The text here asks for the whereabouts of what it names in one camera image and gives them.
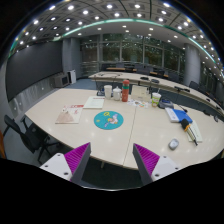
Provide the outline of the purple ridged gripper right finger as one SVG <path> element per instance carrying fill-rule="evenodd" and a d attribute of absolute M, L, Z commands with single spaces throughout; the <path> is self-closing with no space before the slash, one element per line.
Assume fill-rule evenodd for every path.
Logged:
<path fill-rule="evenodd" d="M 179 170 L 179 166 L 168 156 L 159 156 L 136 143 L 133 144 L 133 156 L 143 185 L 148 185 Z"/>

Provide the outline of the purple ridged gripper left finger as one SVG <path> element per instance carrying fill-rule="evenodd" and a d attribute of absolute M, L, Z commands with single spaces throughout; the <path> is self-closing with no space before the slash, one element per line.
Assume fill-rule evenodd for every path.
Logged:
<path fill-rule="evenodd" d="M 41 166 L 41 169 L 79 185 L 90 153 L 91 144 L 86 143 L 66 154 L 55 154 Z"/>

